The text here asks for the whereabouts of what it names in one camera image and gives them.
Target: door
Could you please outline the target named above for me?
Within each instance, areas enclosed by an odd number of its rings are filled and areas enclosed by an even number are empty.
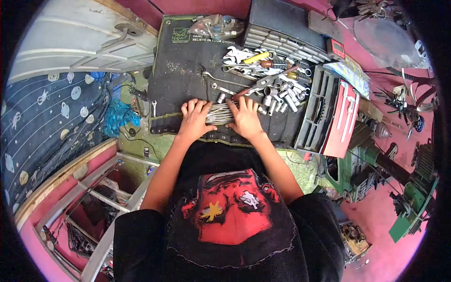
[[[23,39],[8,84],[59,72],[142,69],[153,64],[157,37],[113,0],[50,0]]]

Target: tool roll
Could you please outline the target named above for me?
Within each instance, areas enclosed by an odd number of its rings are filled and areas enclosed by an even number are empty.
[[[153,66],[153,75],[149,77],[147,96],[157,101],[156,117],[151,118],[151,134],[177,134],[182,122],[180,107],[184,102],[197,98],[216,101],[219,91],[212,89],[216,83],[233,92],[240,92],[243,87],[215,81],[210,77],[202,77],[208,71],[215,78],[234,81],[252,86],[253,81],[222,71],[222,57],[229,51],[227,47],[241,49],[242,37],[214,41],[187,33],[196,16],[164,16],[158,38],[158,49]],[[248,96],[259,103],[263,97],[251,94]],[[274,112],[272,116],[258,115],[262,128],[276,148],[293,149],[297,134],[304,116],[303,107],[296,113],[285,111]],[[202,137],[205,141],[223,142],[230,145],[250,145],[232,129],[223,125],[218,130],[208,132]]]

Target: red digital meter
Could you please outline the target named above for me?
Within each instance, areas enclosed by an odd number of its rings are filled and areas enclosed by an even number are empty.
[[[327,40],[327,54],[335,60],[344,61],[345,56],[345,46],[335,39],[329,38]]]

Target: door handle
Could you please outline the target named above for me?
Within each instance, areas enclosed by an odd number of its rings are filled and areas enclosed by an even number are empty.
[[[124,29],[122,30],[122,33],[123,33],[123,34],[122,34],[121,37],[115,38],[115,39],[111,39],[111,40],[108,40],[107,42],[105,42],[105,43],[103,43],[102,45],[100,45],[100,48],[107,48],[107,47],[110,47],[110,46],[113,45],[113,44],[116,44],[116,43],[118,43],[118,42],[124,40],[124,39],[127,37],[128,31],[129,31],[129,28],[124,28]]]

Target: logo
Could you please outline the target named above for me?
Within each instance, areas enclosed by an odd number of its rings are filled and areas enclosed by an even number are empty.
[[[191,34],[188,28],[174,28],[172,32],[172,43],[186,43],[190,40]]]

